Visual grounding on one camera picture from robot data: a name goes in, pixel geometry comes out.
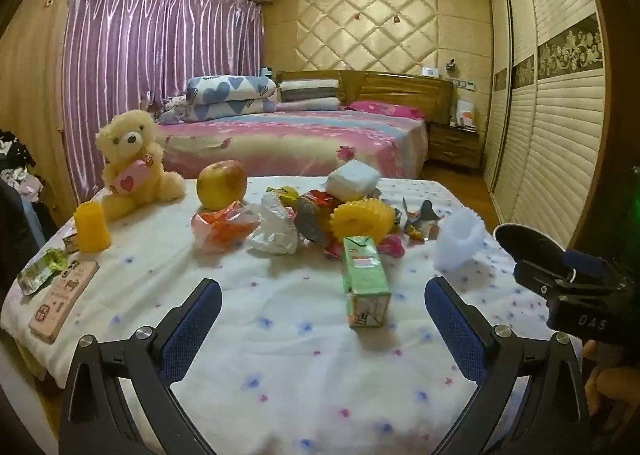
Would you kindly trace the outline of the person's right hand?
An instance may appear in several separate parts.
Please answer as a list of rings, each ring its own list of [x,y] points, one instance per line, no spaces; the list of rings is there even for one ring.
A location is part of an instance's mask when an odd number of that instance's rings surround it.
[[[623,405],[613,438],[618,439],[639,409],[639,370],[631,367],[595,368],[585,384],[589,416],[599,412],[605,399]]]

